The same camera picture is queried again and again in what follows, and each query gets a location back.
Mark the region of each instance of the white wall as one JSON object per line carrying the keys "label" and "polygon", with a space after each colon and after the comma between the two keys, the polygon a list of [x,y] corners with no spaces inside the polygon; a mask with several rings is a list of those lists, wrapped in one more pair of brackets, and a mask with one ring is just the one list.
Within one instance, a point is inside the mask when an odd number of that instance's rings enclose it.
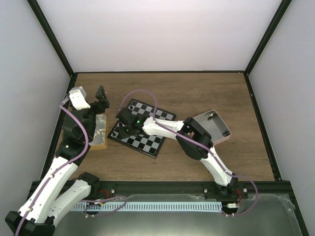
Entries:
{"label": "white wall", "polygon": [[284,179],[315,235],[315,1],[292,1],[250,74]]}
{"label": "white wall", "polygon": [[73,70],[244,70],[281,0],[39,0]]}
{"label": "white wall", "polygon": [[69,82],[26,0],[0,1],[0,229],[38,180]]}

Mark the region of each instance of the gray floor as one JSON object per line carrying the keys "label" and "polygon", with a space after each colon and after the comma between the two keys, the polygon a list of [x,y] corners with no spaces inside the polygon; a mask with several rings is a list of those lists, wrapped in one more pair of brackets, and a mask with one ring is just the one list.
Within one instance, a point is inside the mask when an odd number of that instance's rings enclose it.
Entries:
{"label": "gray floor", "polygon": [[[253,200],[243,200],[248,207]],[[69,212],[54,236],[299,236],[294,210],[286,196],[260,195],[246,215],[225,218],[203,212],[117,212],[86,219]]]}

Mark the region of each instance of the brown wood surface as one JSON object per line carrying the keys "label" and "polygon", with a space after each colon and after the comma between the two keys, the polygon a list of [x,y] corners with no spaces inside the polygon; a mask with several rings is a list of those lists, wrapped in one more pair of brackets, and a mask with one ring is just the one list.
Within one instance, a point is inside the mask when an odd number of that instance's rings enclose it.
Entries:
{"label": "brown wood surface", "polygon": [[[79,74],[76,86],[83,86],[93,102],[99,85],[107,91],[109,130],[124,96],[135,89],[147,89],[157,97],[158,107],[177,114],[176,120],[215,109],[232,132],[216,146],[225,165],[235,174],[253,180],[274,180],[250,95],[241,73],[93,73]],[[135,98],[154,104],[143,92]],[[90,151],[72,177],[89,172],[101,180],[213,181],[203,164],[185,155],[177,141],[166,139],[157,159],[114,141],[105,150]]]}

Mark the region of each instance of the led light strip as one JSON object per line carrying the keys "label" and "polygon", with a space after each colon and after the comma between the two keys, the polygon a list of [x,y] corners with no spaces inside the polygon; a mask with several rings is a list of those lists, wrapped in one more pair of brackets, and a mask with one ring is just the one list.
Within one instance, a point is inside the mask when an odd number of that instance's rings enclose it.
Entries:
{"label": "led light strip", "polygon": [[[113,211],[122,202],[107,202],[101,206],[91,206],[88,211]],[[84,211],[87,203],[78,203],[71,211]],[[221,202],[128,202],[119,211],[197,211],[221,212]]]}

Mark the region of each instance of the chessboard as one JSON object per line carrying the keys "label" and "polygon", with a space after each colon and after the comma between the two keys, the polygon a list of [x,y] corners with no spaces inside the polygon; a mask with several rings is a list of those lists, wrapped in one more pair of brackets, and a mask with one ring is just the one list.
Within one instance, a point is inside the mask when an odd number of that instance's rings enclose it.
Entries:
{"label": "chessboard", "polygon": [[[146,116],[153,116],[154,106],[146,104],[144,102],[132,99],[127,105],[128,110],[131,111],[132,114],[142,114]],[[165,119],[165,120],[175,120],[176,115],[157,108],[155,118],[157,119]],[[140,134],[138,136],[130,136],[126,139],[119,139],[118,132],[116,129],[120,126],[119,122],[116,122],[111,132],[108,134],[108,138],[116,141],[122,145],[125,145],[133,150],[139,151],[143,154],[146,154],[152,158],[156,158],[158,156],[158,152],[160,151],[165,137],[156,136],[156,135],[147,135]]]}

